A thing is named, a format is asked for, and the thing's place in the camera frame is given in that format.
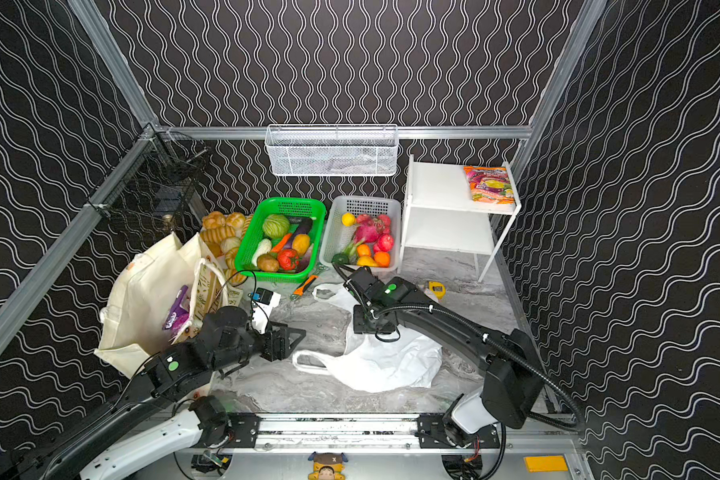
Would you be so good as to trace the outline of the white plastic grocery bag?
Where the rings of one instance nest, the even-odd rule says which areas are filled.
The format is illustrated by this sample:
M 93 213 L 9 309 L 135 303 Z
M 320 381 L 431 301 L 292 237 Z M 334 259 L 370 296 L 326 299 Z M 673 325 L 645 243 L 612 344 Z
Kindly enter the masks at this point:
M 375 336 L 356 334 L 349 326 L 343 354 L 300 349 L 291 360 L 300 372 L 332 377 L 353 390 L 379 393 L 430 387 L 442 365 L 442 350 L 436 341 L 410 328 Z

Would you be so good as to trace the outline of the purple Fox's candy bag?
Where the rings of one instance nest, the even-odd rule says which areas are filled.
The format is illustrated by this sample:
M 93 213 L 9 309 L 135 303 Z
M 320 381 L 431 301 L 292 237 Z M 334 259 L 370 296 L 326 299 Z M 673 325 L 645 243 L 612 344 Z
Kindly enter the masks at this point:
M 189 319 L 189 286 L 183 285 L 169 308 L 162 329 L 173 333 L 179 332 L 185 322 Z

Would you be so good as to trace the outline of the yellow mango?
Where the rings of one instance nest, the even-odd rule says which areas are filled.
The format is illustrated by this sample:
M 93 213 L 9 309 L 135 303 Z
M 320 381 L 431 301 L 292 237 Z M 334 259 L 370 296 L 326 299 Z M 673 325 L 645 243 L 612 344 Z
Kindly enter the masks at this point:
M 298 234 L 293 237 L 292 249 L 295 250 L 300 257 L 303 257 L 311 244 L 311 238 L 308 234 Z

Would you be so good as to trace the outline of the green cabbage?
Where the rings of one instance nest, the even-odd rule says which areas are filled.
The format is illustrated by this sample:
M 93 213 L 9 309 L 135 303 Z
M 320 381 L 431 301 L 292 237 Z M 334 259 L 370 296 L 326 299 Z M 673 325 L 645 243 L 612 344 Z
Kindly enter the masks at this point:
M 269 239 L 281 239 L 290 231 L 289 218 L 283 214 L 268 215 L 261 226 L 263 235 Z

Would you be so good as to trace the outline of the green plastic basket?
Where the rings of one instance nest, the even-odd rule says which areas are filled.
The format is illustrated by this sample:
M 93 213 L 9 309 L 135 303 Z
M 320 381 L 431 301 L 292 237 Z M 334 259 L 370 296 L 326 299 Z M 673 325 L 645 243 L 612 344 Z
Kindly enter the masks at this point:
M 327 210 L 313 199 L 273 197 L 255 210 L 234 267 L 259 281 L 300 283 L 316 267 Z

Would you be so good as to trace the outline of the cream floral tote bag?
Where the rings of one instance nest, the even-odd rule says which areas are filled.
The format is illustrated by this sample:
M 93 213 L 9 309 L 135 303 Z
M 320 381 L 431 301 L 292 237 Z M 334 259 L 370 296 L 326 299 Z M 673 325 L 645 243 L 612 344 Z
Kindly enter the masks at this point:
M 189 319 L 179 332 L 162 329 L 183 285 L 189 286 Z M 120 273 L 100 311 L 103 330 L 94 354 L 127 377 L 173 341 L 195 336 L 206 314 L 237 306 L 242 291 L 225 276 L 200 235 L 181 242 L 174 234 L 136 255 Z

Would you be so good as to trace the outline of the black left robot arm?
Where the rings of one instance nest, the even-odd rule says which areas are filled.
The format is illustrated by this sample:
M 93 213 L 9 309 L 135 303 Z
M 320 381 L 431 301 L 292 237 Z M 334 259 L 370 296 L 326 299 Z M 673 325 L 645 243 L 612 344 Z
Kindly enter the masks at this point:
M 195 337 L 149 357 L 122 393 L 78 425 L 39 448 L 1 455 L 0 479 L 78 479 L 105 449 L 209 383 L 215 372 L 229 375 L 257 356 L 270 362 L 284 360 L 305 337 L 305 330 L 279 322 L 260 333 L 245 310 L 222 307 L 204 317 Z

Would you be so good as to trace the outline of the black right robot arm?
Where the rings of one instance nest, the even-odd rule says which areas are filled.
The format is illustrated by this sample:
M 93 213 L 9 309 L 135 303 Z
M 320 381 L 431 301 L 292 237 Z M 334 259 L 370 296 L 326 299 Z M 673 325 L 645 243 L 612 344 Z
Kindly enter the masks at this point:
M 578 433 L 584 414 L 572 396 L 546 375 L 530 337 L 482 326 L 432 300 L 415 284 L 396 276 L 382 282 L 368 267 L 333 265 L 344 287 L 359 302 L 354 309 L 357 334 L 400 333 L 414 330 L 472 364 L 483 384 L 461 395 L 444 415 L 451 437 L 472 435 L 499 423 L 520 429 L 528 419 Z M 555 392 L 572 412 L 569 421 L 535 412 L 533 406 L 544 387 Z

